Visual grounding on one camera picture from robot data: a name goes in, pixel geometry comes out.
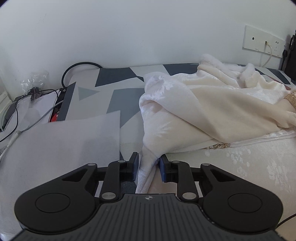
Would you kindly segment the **white wall socket panel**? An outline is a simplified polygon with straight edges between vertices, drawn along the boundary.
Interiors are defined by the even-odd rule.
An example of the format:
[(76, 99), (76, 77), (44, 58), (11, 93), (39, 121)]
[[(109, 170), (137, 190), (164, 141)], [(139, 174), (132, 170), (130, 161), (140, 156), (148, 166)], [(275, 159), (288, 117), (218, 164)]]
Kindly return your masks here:
[(281, 58), (283, 51), (287, 50), (288, 44), (285, 40), (270, 33), (246, 25), (242, 47), (243, 49), (272, 54)]

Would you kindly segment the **clear plastic bag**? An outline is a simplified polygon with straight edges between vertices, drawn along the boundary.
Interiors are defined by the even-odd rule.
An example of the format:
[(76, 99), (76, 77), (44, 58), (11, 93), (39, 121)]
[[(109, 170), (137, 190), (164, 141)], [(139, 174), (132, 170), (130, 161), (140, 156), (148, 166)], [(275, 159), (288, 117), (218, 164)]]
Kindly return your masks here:
[(29, 78), (20, 81), (23, 94), (27, 94), (34, 87), (42, 89), (47, 83), (48, 76), (48, 71), (31, 72)]

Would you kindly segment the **cream embroidered fluffy garment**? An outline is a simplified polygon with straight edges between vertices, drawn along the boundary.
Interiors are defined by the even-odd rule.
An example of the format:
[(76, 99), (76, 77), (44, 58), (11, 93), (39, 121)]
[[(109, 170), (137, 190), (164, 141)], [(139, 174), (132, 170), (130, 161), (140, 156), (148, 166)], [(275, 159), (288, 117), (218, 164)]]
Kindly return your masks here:
[(144, 123), (137, 193), (147, 193), (166, 153), (256, 140), (295, 126), (295, 89), (267, 81), (254, 65), (204, 54), (193, 74), (144, 76)]

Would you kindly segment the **geometric patterned table mat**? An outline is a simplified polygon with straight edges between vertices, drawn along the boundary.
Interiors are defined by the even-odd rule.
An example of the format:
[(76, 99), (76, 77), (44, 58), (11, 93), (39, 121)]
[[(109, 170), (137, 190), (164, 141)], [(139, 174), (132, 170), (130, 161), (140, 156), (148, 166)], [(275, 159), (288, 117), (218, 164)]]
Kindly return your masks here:
[[(163, 69), (161, 72), (168, 75), (180, 74), (176, 68)], [(144, 76), (139, 73), (139, 68), (98, 70), (96, 74), (99, 85), (95, 89), (78, 90), (77, 98), (82, 103), (80, 110), (86, 116), (120, 111), (121, 125), (128, 125), (134, 115), (141, 114), (139, 99), (144, 94), (145, 83)], [(139, 125), (144, 132), (143, 120)]]

